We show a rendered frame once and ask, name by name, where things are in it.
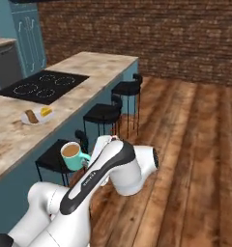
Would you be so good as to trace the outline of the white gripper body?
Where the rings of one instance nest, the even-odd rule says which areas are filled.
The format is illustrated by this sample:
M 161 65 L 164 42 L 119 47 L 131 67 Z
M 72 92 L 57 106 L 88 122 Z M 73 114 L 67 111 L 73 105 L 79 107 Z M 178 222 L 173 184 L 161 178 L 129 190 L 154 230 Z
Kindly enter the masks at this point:
M 100 168 L 104 164 L 102 151 L 111 142 L 111 139 L 112 137 L 110 135 L 103 135 L 97 139 L 88 167 Z

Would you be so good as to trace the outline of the teal mug of coffee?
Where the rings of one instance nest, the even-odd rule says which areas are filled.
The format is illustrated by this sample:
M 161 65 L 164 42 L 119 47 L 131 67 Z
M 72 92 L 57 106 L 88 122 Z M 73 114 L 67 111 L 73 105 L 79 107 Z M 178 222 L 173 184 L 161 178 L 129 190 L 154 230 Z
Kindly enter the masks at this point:
M 82 162 L 84 160 L 90 160 L 91 156 L 87 153 L 84 153 L 81 150 L 81 147 L 76 142 L 68 142 L 65 144 L 60 153 L 64 159 L 66 166 L 71 171 L 78 171 L 83 167 Z

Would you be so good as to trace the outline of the white breakfast plate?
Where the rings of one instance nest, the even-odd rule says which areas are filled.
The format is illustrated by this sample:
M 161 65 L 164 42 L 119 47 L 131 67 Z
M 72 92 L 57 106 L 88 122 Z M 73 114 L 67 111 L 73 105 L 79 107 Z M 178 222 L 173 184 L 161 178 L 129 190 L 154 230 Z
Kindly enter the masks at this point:
M 47 123 L 48 121 L 52 120 L 55 116 L 55 113 L 54 112 L 51 112 L 49 114 L 47 114 L 46 116 L 42 116 L 41 115 L 41 109 L 40 108 L 35 108 L 33 110 L 33 113 L 35 114 L 36 118 L 38 119 L 38 124 L 45 124 Z M 30 124 L 30 125 L 33 125 L 33 123 L 31 123 L 27 117 L 27 115 L 25 113 L 22 113 L 21 114 L 21 121 L 24 123 L 24 124 Z

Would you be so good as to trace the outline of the black bar stool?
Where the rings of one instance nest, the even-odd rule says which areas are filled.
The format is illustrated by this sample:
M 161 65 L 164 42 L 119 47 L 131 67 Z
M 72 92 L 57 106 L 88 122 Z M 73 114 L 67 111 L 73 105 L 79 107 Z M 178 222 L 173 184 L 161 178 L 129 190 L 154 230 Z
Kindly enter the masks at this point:
M 97 103 L 84 115 L 83 125 L 86 125 L 86 122 L 97 126 L 114 125 L 120 119 L 122 107 L 121 98 L 112 94 L 110 104 Z
M 87 153 L 89 142 L 86 134 L 82 130 L 78 129 L 74 133 L 74 136 L 78 140 L 81 150 Z M 64 159 L 60 153 L 61 148 L 67 143 L 68 140 L 58 139 L 35 161 L 40 180 L 43 180 L 40 168 L 45 168 L 49 171 L 60 174 L 64 185 L 68 185 L 70 183 L 68 174 L 70 174 L 72 170 L 65 165 Z
M 120 81 L 111 91 L 113 96 L 120 99 L 120 113 L 123 113 L 123 100 L 121 96 L 127 98 L 127 117 L 130 116 L 130 98 L 133 98 L 133 128 L 139 130 L 140 119 L 140 97 L 141 84 L 143 83 L 143 76 L 139 73 L 132 75 L 132 81 Z

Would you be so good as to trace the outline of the brown toast slice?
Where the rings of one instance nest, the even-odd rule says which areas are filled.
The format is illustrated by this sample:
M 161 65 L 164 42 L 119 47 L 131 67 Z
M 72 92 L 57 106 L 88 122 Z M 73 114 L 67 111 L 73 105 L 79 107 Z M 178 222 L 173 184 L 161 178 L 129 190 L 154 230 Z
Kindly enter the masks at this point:
M 25 115 L 26 115 L 26 117 L 28 119 L 28 122 L 30 124 L 37 124 L 39 122 L 39 120 L 37 119 L 35 113 L 31 109 L 26 110 L 25 111 Z

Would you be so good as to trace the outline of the teal kitchen island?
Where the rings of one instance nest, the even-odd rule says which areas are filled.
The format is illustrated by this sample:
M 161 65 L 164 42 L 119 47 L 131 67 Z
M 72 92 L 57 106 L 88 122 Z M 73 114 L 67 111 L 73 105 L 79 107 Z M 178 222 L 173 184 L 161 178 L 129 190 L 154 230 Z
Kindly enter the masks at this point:
M 110 102 L 111 89 L 138 72 L 138 59 L 126 55 L 80 52 L 50 67 L 51 70 L 83 74 L 86 81 L 51 104 L 54 118 L 41 125 L 26 125 L 20 115 L 37 108 L 34 102 L 0 96 L 0 233 L 7 233 L 28 208 L 27 194 L 39 179 L 61 183 L 59 175 L 38 170 L 35 161 L 57 140 L 74 139 L 85 130 L 94 146 L 107 127 L 85 123 L 83 116 L 96 103 Z

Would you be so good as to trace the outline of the black hob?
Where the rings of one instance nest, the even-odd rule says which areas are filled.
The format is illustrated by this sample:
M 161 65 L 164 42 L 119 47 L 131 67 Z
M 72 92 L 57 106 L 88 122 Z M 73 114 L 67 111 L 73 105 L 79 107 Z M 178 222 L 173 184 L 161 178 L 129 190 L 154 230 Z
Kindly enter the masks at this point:
M 86 79 L 87 75 L 42 70 L 0 90 L 0 96 L 50 105 Z

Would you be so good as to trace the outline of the grey dishwasher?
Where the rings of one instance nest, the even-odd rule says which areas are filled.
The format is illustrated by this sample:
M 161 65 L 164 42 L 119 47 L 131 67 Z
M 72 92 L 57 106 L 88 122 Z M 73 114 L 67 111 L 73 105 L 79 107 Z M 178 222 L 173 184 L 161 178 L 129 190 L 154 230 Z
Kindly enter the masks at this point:
M 0 88 L 4 89 L 22 79 L 20 62 L 15 44 L 0 46 Z

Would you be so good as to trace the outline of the tall teal cupboards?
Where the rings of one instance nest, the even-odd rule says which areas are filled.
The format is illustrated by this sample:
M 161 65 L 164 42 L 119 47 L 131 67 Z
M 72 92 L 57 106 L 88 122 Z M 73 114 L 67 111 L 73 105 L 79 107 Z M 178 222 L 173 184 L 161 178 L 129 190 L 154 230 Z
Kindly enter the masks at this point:
M 26 77 L 46 67 L 44 42 L 35 3 L 19 4 L 10 2 L 14 27 Z

